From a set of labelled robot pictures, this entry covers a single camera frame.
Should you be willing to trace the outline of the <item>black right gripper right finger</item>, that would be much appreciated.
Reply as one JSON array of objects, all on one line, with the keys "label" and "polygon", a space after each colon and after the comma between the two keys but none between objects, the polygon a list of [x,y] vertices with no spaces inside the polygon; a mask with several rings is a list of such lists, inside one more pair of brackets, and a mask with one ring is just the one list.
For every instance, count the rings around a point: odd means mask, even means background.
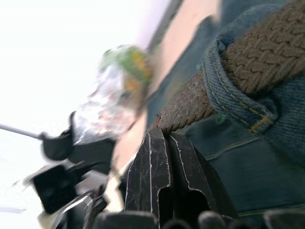
[{"label": "black right gripper right finger", "polygon": [[182,210],[187,217],[198,217],[211,210],[237,218],[238,214],[216,170],[190,140],[173,133],[169,136],[174,174],[182,191]]}]

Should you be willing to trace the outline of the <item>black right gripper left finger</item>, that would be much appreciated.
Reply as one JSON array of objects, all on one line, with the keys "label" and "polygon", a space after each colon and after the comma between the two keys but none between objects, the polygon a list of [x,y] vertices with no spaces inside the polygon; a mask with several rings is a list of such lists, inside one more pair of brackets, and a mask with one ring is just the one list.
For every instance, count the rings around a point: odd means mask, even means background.
[{"label": "black right gripper left finger", "polygon": [[163,132],[146,133],[129,169],[125,210],[172,212],[171,174]]}]

